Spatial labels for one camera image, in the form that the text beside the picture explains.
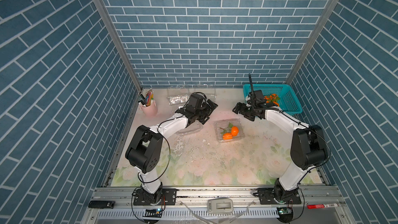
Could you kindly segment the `clear clamshell container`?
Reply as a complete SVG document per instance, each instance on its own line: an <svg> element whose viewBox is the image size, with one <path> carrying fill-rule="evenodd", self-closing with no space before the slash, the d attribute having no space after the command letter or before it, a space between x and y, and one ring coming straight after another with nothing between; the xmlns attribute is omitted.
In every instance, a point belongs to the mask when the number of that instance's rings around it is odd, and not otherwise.
<svg viewBox="0 0 398 224"><path fill-rule="evenodd" d="M216 88L214 85L203 84L201 88L201 92L203 92L208 99L215 102L216 101Z"/></svg>
<svg viewBox="0 0 398 224"><path fill-rule="evenodd" d="M176 134L180 136L191 135L200 132L202 129L203 125L200 122L195 121L194 123L190 124L188 127L178 131Z"/></svg>
<svg viewBox="0 0 398 224"><path fill-rule="evenodd" d="M231 132L231 128L233 126L236 126L239 128L239 134L237 136L234 136L233 139L223 141L222 136L225 133ZM216 134L216 139L218 142L223 143L223 142L232 142L232 141L239 141L242 140L245 137L245 133L243 131L243 128L241 126L240 120L239 119L227 119L227 120L219 120L214 122L214 129L215 129L215 134Z"/></svg>
<svg viewBox="0 0 398 224"><path fill-rule="evenodd" d="M172 86L167 88L167 100L169 105L184 104L189 99L189 89L185 86Z"/></svg>

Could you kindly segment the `teal plastic basket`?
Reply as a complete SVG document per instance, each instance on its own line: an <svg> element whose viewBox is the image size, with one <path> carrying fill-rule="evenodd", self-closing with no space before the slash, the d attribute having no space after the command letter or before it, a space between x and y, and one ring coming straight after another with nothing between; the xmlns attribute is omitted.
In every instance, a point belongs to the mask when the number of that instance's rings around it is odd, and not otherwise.
<svg viewBox="0 0 398 224"><path fill-rule="evenodd" d="M301 114L303 109L293 89L286 84L253 84L253 90L257 94L256 98L263 103L258 103L256 108L278 107L285 114ZM239 107L239 113L248 119L265 119L265 110L253 110L251 103L243 103Z"/></svg>

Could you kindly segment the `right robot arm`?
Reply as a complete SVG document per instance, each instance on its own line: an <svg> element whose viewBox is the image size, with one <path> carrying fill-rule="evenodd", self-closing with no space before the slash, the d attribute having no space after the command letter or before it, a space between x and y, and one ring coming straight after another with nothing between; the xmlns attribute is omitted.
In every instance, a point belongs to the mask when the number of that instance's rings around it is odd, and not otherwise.
<svg viewBox="0 0 398 224"><path fill-rule="evenodd" d="M301 181L307 174L328 162L331 149L320 126L308 125L286 114L275 102L267 100L261 90L254 89L251 74L248 78L250 92L245 97L246 103L237 103L233 112L250 121L257 118L267 120L291 137L291 162L283 175L276 179L273 189L274 200L285 204L298 195Z"/></svg>

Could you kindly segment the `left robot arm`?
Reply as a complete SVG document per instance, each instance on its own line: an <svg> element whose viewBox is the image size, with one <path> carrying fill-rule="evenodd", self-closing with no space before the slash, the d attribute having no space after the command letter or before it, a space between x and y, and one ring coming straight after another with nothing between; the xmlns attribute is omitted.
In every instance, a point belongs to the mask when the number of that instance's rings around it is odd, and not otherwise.
<svg viewBox="0 0 398 224"><path fill-rule="evenodd" d="M155 169L160 161L163 141L196 121L205 124L217 107L204 93L194 92L171 118L151 127L141 125L136 129L125 158L138 170L137 177L141 182L139 190L144 204L155 205L165 199L161 176Z"/></svg>

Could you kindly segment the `orange front container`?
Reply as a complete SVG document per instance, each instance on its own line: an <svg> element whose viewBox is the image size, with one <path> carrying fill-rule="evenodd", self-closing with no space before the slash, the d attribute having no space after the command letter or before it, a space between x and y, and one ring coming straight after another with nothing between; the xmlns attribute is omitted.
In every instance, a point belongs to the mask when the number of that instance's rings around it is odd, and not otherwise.
<svg viewBox="0 0 398 224"><path fill-rule="evenodd" d="M231 132L230 133L232 134L232 136L237 136L239 134L239 128L236 127L236 126L233 126L231 128Z"/></svg>
<svg viewBox="0 0 398 224"><path fill-rule="evenodd" d="M225 133L225 134L223 134L223 136L222 136L222 140L223 140L223 141L231 140L231 139L233 139L233 138L234 138L234 136L233 136L233 134L230 133L230 132Z"/></svg>

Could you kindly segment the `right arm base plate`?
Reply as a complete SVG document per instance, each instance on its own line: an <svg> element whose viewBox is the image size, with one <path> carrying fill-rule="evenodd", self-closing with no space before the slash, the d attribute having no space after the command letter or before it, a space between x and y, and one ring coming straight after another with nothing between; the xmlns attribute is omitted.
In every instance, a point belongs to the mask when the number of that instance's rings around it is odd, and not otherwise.
<svg viewBox="0 0 398 224"><path fill-rule="evenodd" d="M298 193L298 189L285 191L283 188L258 188L252 195L257 197L261 205L273 204L301 204L302 200Z"/></svg>

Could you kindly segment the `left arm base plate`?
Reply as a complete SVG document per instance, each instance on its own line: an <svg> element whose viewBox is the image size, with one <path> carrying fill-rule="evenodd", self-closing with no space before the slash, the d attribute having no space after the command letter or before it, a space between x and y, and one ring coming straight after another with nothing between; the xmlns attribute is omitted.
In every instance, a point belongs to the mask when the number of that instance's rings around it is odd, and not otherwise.
<svg viewBox="0 0 398 224"><path fill-rule="evenodd" d="M159 188L154 194L148 193L144 188L136 188L133 192L133 205L175 205L177 198L176 188Z"/></svg>

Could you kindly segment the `clear clamshell container back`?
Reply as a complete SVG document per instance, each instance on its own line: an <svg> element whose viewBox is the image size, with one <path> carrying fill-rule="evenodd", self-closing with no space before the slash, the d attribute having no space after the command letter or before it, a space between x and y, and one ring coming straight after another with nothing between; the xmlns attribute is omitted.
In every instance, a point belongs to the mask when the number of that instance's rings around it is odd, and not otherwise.
<svg viewBox="0 0 398 224"><path fill-rule="evenodd" d="M214 85L203 84L201 88L201 92L203 92L208 99L215 102L216 101L216 88Z"/></svg>

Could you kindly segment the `clear clamshell container front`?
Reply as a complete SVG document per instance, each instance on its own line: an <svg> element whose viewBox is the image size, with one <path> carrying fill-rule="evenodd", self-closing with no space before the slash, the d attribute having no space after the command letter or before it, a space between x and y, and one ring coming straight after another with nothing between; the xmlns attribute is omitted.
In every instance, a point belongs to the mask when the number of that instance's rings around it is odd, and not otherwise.
<svg viewBox="0 0 398 224"><path fill-rule="evenodd" d="M237 136L234 136L233 139L223 141L222 136L225 133L231 132L231 128L233 126L236 126L239 128L239 134ZM227 119L227 120L219 120L214 122L214 129L215 129L215 134L216 134L216 139L218 142L223 143L223 142L232 142L232 141L239 141L242 140L245 137L245 133L243 131L243 128L241 126L240 120L239 119Z"/></svg>

